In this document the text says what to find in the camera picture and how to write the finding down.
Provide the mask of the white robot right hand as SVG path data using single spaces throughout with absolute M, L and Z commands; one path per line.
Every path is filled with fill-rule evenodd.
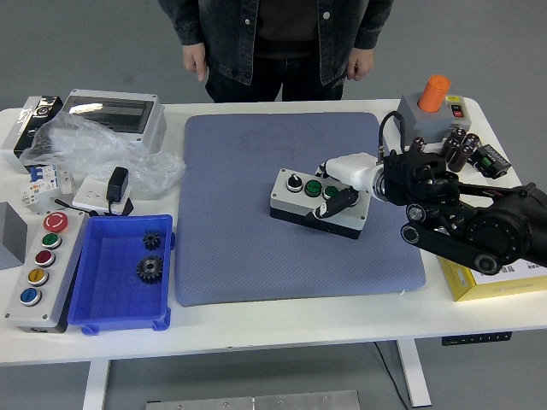
M 327 160 L 323 170 L 347 188 L 325 200 L 318 208 L 312 209 L 307 219 L 323 220 L 333 217 L 353 205 L 364 192 L 371 197 L 385 201 L 383 189 L 383 163 L 367 153 L 344 155 Z

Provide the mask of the person's right hand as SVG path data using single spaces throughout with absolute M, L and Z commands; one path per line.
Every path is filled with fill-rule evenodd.
M 183 46 L 183 64 L 189 73 L 194 73 L 197 80 L 203 82 L 208 72 L 208 63 L 204 43 Z

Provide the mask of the person's left hand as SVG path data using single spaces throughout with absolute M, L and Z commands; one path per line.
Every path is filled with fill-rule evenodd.
M 360 81 L 374 67 L 374 49 L 353 48 L 348 57 L 347 79 Z

